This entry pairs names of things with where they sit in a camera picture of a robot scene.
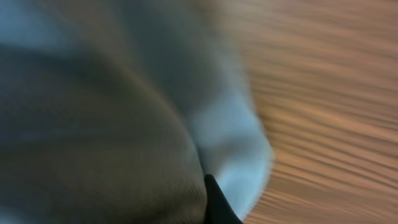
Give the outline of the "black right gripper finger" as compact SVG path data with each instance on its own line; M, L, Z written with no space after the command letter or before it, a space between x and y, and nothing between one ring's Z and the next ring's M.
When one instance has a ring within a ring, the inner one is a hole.
M204 224L243 224L237 217L211 174L204 177L207 205Z

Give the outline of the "light blue t-shirt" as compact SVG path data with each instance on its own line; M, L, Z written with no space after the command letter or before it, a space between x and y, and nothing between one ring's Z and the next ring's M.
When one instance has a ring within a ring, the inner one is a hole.
M242 220L272 151L223 1L1 2L1 222Z

